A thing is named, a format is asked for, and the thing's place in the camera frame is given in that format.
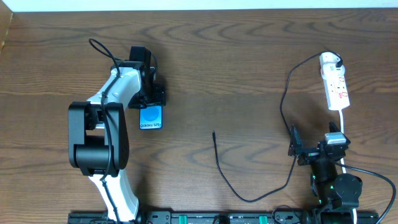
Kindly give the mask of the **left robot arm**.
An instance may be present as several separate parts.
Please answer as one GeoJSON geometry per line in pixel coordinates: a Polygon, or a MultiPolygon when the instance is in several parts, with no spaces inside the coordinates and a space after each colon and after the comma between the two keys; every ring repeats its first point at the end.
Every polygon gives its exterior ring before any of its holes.
{"type": "Polygon", "coordinates": [[[125,111],[139,110],[141,130],[162,128],[165,88],[155,83],[157,66],[151,63],[156,58],[144,46],[131,47],[127,60],[113,62],[103,87],[68,108],[68,156],[71,166],[97,186],[107,221],[145,223],[125,171],[130,152],[125,111]]]}

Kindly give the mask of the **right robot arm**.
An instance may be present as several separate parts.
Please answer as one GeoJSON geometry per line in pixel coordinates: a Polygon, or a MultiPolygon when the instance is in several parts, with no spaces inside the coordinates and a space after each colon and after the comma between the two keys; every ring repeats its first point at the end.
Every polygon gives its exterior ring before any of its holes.
{"type": "Polygon", "coordinates": [[[297,128],[290,128],[288,155],[295,156],[298,165],[311,167],[311,186],[320,201],[320,206],[304,218],[307,223],[339,223],[338,212],[348,215],[359,207],[362,180],[352,174],[339,174],[336,169],[351,141],[334,122],[329,123],[329,129],[317,147],[306,148],[297,128]]]}

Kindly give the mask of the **blue smartphone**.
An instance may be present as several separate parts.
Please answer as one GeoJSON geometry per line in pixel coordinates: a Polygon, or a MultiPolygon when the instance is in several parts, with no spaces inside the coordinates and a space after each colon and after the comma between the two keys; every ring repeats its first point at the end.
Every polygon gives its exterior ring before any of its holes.
{"type": "Polygon", "coordinates": [[[162,106],[151,106],[140,109],[139,128],[141,130],[162,128],[162,106]]]}

